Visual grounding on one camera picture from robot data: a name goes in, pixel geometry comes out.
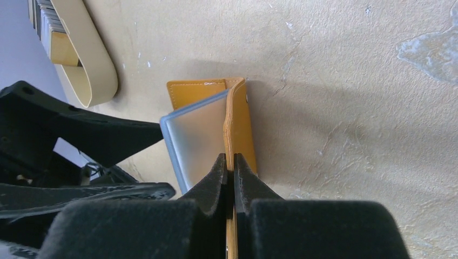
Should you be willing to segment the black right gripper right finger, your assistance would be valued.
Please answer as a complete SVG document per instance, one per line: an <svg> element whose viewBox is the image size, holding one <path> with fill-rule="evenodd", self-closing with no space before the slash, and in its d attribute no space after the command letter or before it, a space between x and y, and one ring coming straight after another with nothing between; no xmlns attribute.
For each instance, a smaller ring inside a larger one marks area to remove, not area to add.
<svg viewBox="0 0 458 259"><path fill-rule="evenodd" d="M253 254L251 204L256 199L282 199L275 191L253 173L240 153L234 155L234 204L237 218L237 245L239 258Z"/></svg>

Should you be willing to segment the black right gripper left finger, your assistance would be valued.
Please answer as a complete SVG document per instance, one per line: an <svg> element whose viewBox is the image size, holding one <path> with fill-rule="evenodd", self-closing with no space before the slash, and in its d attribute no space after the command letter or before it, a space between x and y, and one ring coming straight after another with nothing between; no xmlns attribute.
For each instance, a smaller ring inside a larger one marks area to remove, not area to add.
<svg viewBox="0 0 458 259"><path fill-rule="evenodd" d="M186 258L226 257L226 155L179 201L185 206Z"/></svg>

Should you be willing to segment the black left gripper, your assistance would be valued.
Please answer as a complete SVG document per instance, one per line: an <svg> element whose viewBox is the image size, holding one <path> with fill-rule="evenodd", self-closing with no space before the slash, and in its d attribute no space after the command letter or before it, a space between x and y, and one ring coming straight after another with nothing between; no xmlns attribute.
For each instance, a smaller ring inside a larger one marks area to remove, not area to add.
<svg viewBox="0 0 458 259"><path fill-rule="evenodd" d="M25 81L1 90L1 106L62 138L42 172L28 176L1 166L1 241L40 248L56 212L75 201L175 196L169 183L136 183L115 165L161 141L158 123L76 108Z"/></svg>

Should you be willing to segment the yellow leather card holder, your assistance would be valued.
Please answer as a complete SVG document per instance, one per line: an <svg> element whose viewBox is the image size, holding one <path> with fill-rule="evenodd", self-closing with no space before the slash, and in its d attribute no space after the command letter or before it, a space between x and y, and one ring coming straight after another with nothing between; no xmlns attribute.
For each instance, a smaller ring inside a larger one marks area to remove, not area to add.
<svg viewBox="0 0 458 259"><path fill-rule="evenodd" d="M242 154L257 175L251 117L244 78L175 80L167 83L173 112L160 120L182 196L204 178L219 154L226 155L226 257L239 258L234 204L234 155ZM186 258L185 206L163 204L162 229L168 258Z"/></svg>

